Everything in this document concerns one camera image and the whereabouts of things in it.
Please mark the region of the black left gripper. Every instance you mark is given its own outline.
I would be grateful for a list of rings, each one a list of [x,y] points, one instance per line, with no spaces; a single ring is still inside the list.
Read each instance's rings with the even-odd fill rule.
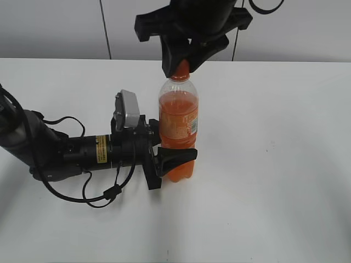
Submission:
[[[143,167],[146,183],[149,190],[160,189],[162,179],[171,170],[197,158],[195,148],[170,149],[159,147],[156,155],[155,167],[153,147],[161,143],[159,121],[146,120],[144,115],[139,118],[136,128],[123,128],[115,130],[115,120],[111,120],[110,146],[111,163],[113,166],[130,167],[127,178],[122,184],[124,188],[131,179],[135,167]]]

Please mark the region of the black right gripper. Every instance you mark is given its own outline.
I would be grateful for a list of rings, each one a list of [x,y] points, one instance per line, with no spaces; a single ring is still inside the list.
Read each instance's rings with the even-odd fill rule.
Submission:
[[[235,1],[170,1],[169,5],[135,18],[141,42],[159,36],[162,70],[171,78],[185,60],[190,73],[229,45],[227,33],[245,30],[253,17]]]

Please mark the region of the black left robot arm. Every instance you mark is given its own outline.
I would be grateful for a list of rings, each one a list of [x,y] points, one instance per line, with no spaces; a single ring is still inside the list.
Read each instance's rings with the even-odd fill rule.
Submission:
[[[71,138],[37,111],[21,111],[1,89],[1,147],[29,166],[40,180],[62,181],[84,171],[141,165],[150,190],[159,189],[162,177],[197,158],[194,148],[172,150],[160,144],[158,120],[147,121],[139,112],[137,97],[122,89],[115,97],[111,134]]]

